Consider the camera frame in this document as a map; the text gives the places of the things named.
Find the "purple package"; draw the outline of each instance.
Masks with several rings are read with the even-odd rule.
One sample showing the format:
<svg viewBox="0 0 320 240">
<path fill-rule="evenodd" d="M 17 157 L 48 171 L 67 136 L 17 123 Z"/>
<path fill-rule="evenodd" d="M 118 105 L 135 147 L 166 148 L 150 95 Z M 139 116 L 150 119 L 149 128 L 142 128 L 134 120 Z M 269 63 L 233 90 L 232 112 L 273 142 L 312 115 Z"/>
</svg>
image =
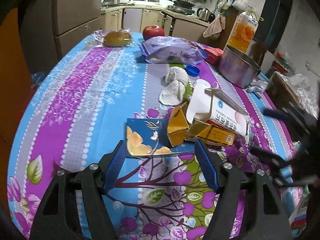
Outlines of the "purple package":
<svg viewBox="0 0 320 240">
<path fill-rule="evenodd" d="M 157 36 L 139 47 L 146 61 L 152 64 L 197 65 L 203 60 L 198 47 L 183 38 Z"/>
</svg>

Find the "electric kettle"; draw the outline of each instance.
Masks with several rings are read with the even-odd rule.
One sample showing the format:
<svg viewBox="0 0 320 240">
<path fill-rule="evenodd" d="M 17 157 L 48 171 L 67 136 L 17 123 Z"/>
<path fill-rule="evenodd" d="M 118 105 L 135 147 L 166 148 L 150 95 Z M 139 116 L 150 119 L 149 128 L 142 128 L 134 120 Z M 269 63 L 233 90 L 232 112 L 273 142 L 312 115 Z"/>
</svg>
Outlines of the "electric kettle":
<svg viewBox="0 0 320 240">
<path fill-rule="evenodd" d="M 199 8 L 197 10 L 197 16 L 199 17 L 200 20 L 208 22 L 209 21 L 209 17 L 210 17 L 210 10 L 207 8 Z"/>
</svg>

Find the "yellow box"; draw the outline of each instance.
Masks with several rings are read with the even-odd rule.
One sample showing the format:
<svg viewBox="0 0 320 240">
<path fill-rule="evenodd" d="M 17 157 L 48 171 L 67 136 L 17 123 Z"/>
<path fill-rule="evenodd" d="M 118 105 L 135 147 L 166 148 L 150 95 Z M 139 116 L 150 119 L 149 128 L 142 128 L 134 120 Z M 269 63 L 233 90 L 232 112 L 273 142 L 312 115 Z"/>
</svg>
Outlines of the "yellow box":
<svg viewBox="0 0 320 240">
<path fill-rule="evenodd" d="M 208 124 L 194 119 L 191 125 L 186 119 L 187 103 L 172 110 L 167 127 L 167 135 L 173 147 L 183 143 L 184 140 L 195 141 L 201 138 L 206 144 L 215 146 L 231 146 L 235 133 L 217 124 Z"/>
</svg>

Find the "table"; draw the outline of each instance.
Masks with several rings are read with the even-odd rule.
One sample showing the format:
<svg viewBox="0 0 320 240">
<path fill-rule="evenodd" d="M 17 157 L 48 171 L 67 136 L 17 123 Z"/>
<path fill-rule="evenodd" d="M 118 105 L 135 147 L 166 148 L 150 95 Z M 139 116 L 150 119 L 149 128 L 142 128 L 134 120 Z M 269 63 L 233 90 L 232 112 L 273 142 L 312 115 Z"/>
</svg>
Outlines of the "table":
<svg viewBox="0 0 320 240">
<path fill-rule="evenodd" d="M 143 41 L 134 34 L 136 43 Z M 125 139 L 127 118 L 169 118 L 172 107 L 158 102 L 161 78 L 169 65 L 147 64 L 137 45 L 96 47 L 92 35 L 75 46 L 51 71 L 31 100 L 17 130 L 8 168 L 8 200 L 12 219 L 28 238 L 34 214 L 52 177 L 61 168 L 83 170 L 113 151 Z M 250 115 L 248 144 L 237 140 L 216 151 L 242 168 L 264 168 L 249 149 L 260 145 L 284 159 L 294 154 L 282 122 L 264 117 L 274 107 L 234 87 L 206 62 L 198 65 L 200 78 L 223 89 Z M 242 222 L 245 192 L 241 192 L 231 236 Z M 292 212 L 300 189 L 287 189 L 282 200 Z M 106 208 L 121 239 L 199 239 L 219 199 L 207 188 L 194 155 L 125 160 L 116 186 L 104 196 Z M 79 219 L 90 236 L 81 192 Z"/>
</svg>

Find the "orange liquid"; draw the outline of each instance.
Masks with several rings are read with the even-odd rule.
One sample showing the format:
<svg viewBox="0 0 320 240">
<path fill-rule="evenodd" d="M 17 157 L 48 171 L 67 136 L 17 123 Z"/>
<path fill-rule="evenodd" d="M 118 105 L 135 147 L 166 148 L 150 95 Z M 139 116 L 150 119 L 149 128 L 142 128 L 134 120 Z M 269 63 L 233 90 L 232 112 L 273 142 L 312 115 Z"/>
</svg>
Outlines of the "orange liquid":
<svg viewBox="0 0 320 240">
<path fill-rule="evenodd" d="M 233 31 L 228 45 L 239 49 L 243 53 L 246 53 L 249 44 L 253 39 L 254 33 L 255 31 L 252 27 L 238 23 Z"/>
</svg>

